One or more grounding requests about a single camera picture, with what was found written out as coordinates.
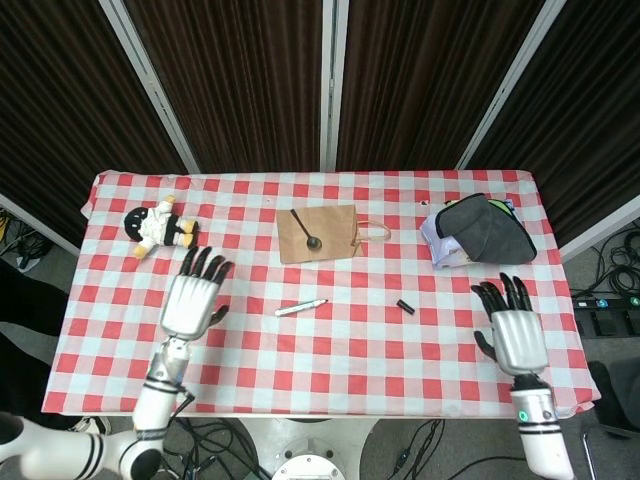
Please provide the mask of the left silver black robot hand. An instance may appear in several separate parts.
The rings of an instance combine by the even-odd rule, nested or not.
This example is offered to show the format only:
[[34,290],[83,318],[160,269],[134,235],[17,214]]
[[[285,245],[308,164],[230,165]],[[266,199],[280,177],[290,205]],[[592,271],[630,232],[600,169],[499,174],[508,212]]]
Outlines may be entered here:
[[160,321],[169,337],[197,340],[229,312],[228,304],[217,308],[216,301],[234,263],[223,255],[209,258],[211,251],[210,246],[190,248],[171,283]]

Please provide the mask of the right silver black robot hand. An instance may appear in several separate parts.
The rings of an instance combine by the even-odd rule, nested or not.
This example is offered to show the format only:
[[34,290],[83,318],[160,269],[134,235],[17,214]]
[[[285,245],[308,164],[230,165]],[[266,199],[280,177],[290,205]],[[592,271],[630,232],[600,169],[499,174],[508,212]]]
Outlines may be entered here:
[[507,375],[537,375],[549,366],[541,319],[533,310],[522,280],[501,272],[505,295],[496,285],[483,281],[471,290],[480,298],[491,324],[493,343],[480,330],[474,339],[480,351]]

